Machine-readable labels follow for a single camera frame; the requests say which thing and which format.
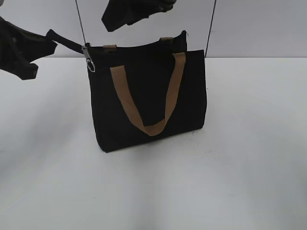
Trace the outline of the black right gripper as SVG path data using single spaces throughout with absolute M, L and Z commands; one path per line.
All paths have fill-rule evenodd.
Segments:
M 101 21 L 108 32 L 173 9 L 175 0 L 110 0 Z

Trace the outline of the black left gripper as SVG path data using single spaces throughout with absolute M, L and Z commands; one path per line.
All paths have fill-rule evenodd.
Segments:
M 33 61 L 52 55 L 57 43 L 77 53 L 83 46 L 50 29 L 46 37 L 26 31 L 9 21 L 0 19 L 0 69 L 21 80 L 36 78 L 38 66 Z

